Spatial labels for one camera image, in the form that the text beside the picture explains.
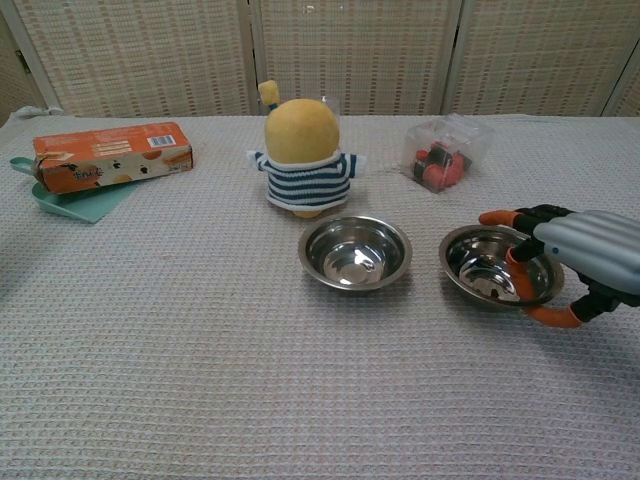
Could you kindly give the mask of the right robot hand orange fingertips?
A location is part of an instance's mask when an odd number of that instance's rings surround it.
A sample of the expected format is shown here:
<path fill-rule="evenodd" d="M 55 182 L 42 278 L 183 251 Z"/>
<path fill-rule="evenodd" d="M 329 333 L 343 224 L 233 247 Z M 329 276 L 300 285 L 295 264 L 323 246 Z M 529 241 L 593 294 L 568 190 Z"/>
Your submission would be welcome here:
<path fill-rule="evenodd" d="M 492 210 L 479 216 L 484 226 L 506 226 L 527 235 L 507 249 L 506 263 L 524 312 L 554 328 L 579 328 L 619 305 L 639 306 L 639 222 L 601 210 L 583 212 L 541 204 L 516 210 Z M 588 293 L 564 308 L 533 300 L 526 264 L 547 255 L 569 267 Z"/>

